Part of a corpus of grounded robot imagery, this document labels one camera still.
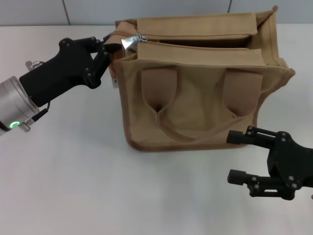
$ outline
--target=canvas bag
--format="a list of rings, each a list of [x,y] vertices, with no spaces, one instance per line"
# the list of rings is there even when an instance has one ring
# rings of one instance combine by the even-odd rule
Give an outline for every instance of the canvas bag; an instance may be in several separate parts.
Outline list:
[[[235,147],[260,106],[295,74],[278,55],[275,12],[139,18],[106,41],[148,40],[111,54],[127,142],[138,150]]]

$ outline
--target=metal zipper pull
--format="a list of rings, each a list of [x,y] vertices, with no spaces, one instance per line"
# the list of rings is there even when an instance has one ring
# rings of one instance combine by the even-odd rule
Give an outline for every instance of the metal zipper pull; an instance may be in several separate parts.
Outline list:
[[[142,34],[137,34],[130,38],[122,39],[122,44],[125,50],[130,48],[131,46],[137,45],[139,42],[146,42],[148,38]]]

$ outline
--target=bag handle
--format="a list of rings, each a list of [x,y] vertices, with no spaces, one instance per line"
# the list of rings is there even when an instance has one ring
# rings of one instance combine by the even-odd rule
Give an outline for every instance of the bag handle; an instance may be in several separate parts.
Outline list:
[[[176,131],[165,115],[177,93],[178,73],[175,67],[144,69],[141,72],[141,90],[143,100],[153,112],[158,127],[168,137],[177,142],[197,143],[208,140],[219,132],[229,130],[234,124],[250,118],[258,103],[262,79],[262,75],[257,73],[226,69],[223,88],[224,105],[239,117],[213,127],[196,138]]]

